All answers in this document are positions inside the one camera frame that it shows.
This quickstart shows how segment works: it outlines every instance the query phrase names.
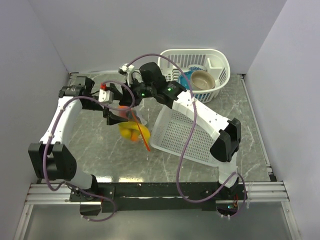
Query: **blue plate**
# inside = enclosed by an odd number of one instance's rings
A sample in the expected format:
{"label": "blue plate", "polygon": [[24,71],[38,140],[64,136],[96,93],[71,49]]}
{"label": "blue plate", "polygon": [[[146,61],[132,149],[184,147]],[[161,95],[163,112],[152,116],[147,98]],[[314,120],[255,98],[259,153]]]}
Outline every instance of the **blue plate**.
{"label": "blue plate", "polygon": [[[191,74],[194,71],[187,71],[184,74],[186,75],[186,77],[190,80],[191,78]],[[184,78],[184,76],[180,75],[178,78],[178,83],[180,83],[182,86],[184,86],[187,90],[189,90],[189,86],[188,86],[188,82],[187,80]]]}

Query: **white plastic basket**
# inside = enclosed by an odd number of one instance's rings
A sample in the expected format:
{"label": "white plastic basket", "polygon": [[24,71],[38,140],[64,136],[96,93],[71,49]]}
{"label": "white plastic basket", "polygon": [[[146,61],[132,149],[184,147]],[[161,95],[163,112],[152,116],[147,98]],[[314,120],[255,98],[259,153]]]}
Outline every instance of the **white plastic basket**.
{"label": "white plastic basket", "polygon": [[[192,120],[178,111],[164,106],[155,121],[150,145],[155,149],[180,156],[187,141]],[[200,126],[196,126],[184,154],[184,158],[217,167],[218,161],[210,154],[214,140]]]}
{"label": "white plastic basket", "polygon": [[[197,64],[207,68],[207,72],[215,80],[215,88],[202,91],[193,91],[195,97],[202,103],[207,103],[215,98],[220,89],[229,81],[230,66],[226,56],[214,49],[169,49],[163,51],[161,55],[174,61],[184,72],[188,71],[188,66]],[[168,61],[159,57],[158,65],[167,81],[177,81],[180,72]]]}

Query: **gray wall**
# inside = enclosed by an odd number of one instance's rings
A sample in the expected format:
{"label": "gray wall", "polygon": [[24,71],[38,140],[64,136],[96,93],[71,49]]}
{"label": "gray wall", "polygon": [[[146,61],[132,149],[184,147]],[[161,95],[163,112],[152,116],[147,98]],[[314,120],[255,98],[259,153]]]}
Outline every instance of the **gray wall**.
{"label": "gray wall", "polygon": [[27,0],[0,3],[0,239],[12,239],[31,181],[28,146],[57,107],[67,71]]}
{"label": "gray wall", "polygon": [[288,0],[245,77],[304,240],[320,236],[319,9],[319,0]]}
{"label": "gray wall", "polygon": [[246,73],[286,0],[29,0],[69,72],[117,70],[145,53],[222,51]]}

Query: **marble countertop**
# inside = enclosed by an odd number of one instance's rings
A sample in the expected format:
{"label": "marble countertop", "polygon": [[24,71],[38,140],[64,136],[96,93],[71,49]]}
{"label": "marble countertop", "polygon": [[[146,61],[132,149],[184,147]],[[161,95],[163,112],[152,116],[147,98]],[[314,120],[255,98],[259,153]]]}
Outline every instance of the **marble countertop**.
{"label": "marble countertop", "polygon": [[[123,82],[116,73],[72,74],[95,81],[93,91],[106,80]],[[232,75],[219,95],[206,105],[218,114],[241,122],[241,143],[237,155],[238,171],[246,182],[270,181],[266,160],[259,141],[255,121],[239,75]],[[144,99],[141,113],[153,126],[162,105],[155,99]],[[151,148],[142,142],[131,142],[120,136],[118,126],[108,126],[99,111],[82,110],[73,127],[69,150],[82,169],[94,174],[99,182],[175,182],[179,157]],[[217,167],[185,159],[180,172],[181,182],[217,181]]]}

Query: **perforated tray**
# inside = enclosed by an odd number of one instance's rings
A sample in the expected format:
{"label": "perforated tray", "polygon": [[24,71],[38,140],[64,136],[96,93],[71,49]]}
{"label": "perforated tray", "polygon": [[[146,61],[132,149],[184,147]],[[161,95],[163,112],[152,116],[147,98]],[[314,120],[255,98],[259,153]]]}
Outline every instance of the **perforated tray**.
{"label": "perforated tray", "polygon": [[[164,106],[160,111],[150,138],[155,149],[180,156],[189,136],[192,120],[178,111]],[[200,126],[196,125],[184,158],[217,167],[218,161],[210,154],[214,141]]]}

